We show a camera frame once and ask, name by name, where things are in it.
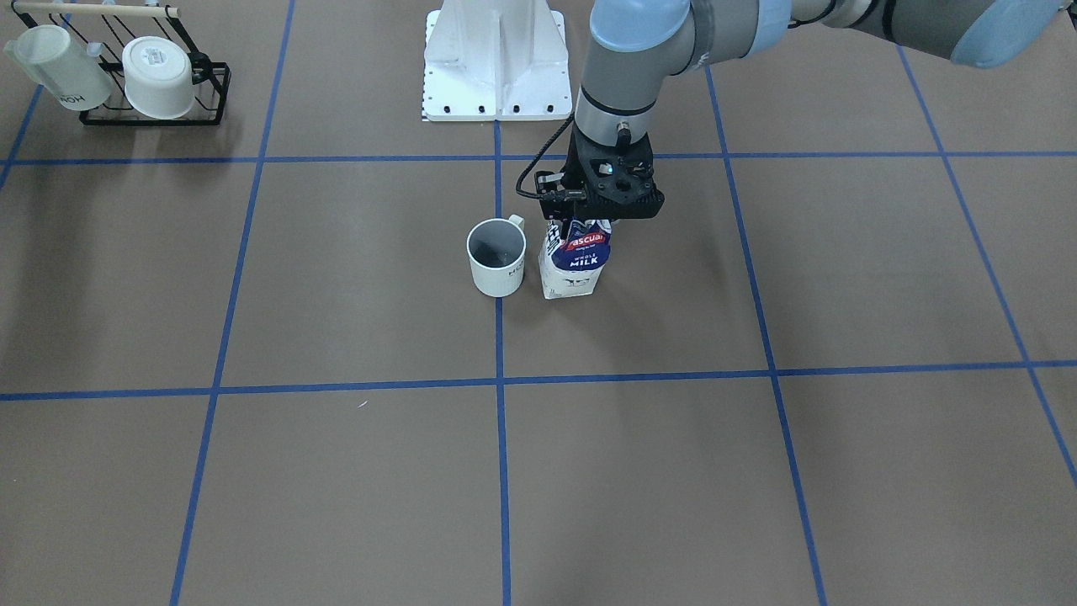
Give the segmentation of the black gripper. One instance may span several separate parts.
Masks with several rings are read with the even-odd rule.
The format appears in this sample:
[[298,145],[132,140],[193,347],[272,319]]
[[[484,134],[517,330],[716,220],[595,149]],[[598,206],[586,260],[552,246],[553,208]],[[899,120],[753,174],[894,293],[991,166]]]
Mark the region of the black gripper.
[[554,178],[555,173],[547,170],[536,173],[543,219],[654,219],[665,203],[665,195],[654,180],[649,135],[626,146],[604,146],[573,126],[560,173],[553,183],[541,180]]

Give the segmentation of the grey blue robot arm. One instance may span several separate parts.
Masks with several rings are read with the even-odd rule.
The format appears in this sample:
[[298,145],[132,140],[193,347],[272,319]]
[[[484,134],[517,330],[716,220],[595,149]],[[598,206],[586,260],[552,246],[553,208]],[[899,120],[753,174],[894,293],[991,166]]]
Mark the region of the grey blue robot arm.
[[565,164],[535,173],[544,219],[654,219],[651,114],[668,77],[770,50],[823,24],[959,66],[1011,61],[1073,1],[597,1]]

